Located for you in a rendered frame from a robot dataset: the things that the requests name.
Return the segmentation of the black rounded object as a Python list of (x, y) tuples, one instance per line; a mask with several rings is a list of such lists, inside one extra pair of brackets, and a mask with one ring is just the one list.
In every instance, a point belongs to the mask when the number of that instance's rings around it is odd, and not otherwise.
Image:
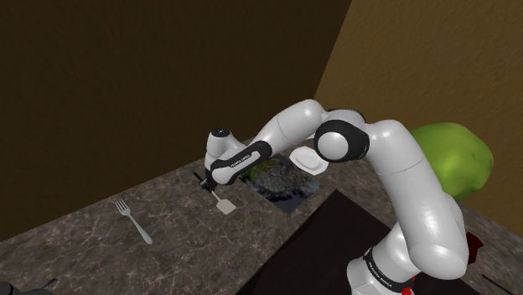
[(47, 287), (57, 282), (57, 278), (53, 278), (46, 282), (42, 287), (31, 289), (28, 291), (20, 291), (13, 284), (9, 282), (0, 281), (0, 295), (54, 295)]

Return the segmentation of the white plate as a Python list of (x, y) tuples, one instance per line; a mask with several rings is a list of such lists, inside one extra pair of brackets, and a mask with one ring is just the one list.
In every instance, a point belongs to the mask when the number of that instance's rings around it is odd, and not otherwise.
[(289, 159), (301, 170), (311, 175), (323, 173), (329, 163), (323, 160), (314, 149), (302, 146), (294, 149)]

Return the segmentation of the silver fork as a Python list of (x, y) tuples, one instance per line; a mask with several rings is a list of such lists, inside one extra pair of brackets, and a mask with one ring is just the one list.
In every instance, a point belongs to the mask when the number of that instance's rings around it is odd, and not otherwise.
[(134, 224), (136, 229), (138, 230), (139, 234), (143, 238), (143, 240), (148, 244), (152, 245), (153, 240), (151, 236), (138, 224), (138, 222), (132, 217), (131, 210), (128, 207), (128, 205), (124, 202), (123, 199), (119, 199), (115, 201), (115, 206), (117, 207), (118, 211), (121, 215), (124, 215), (130, 219), (130, 221)]

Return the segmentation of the landscape print mat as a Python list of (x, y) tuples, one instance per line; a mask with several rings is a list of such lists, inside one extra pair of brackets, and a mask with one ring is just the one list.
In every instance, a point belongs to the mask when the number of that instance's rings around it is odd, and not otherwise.
[(283, 155), (249, 168), (238, 179), (287, 214), (321, 187)]

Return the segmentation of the thin black rod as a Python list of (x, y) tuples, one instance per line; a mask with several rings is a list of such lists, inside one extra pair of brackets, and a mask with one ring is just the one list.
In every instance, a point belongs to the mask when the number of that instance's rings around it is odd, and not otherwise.
[(511, 292), (507, 288), (503, 287), (499, 283), (495, 282), (493, 279), (487, 277), (486, 275), (482, 274), (481, 277), (483, 279), (485, 279), (487, 282), (489, 282), (489, 283), (493, 284), (494, 286), (496, 286), (497, 288), (499, 288), (501, 291), (505, 292), (507, 295), (515, 295), (513, 292)]

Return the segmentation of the large green apple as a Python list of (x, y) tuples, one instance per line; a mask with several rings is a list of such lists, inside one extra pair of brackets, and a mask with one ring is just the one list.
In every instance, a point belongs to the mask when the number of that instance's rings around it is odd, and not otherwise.
[(443, 191), (457, 201), (481, 190), (494, 166), (489, 147), (467, 127), (434, 123), (411, 130)]

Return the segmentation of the dark robot stand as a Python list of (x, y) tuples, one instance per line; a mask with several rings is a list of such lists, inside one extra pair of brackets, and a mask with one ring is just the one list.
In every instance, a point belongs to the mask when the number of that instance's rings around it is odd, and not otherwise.
[(335, 190), (235, 295), (356, 295), (348, 263), (390, 231)]

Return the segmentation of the dark red angular object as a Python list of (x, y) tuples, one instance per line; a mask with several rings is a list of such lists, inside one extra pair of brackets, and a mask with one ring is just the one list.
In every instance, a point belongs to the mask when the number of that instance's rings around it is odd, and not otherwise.
[(484, 243), (476, 235), (470, 232), (466, 233), (466, 239), (469, 248), (468, 264), (470, 265), (476, 262), (478, 251), (484, 246)]

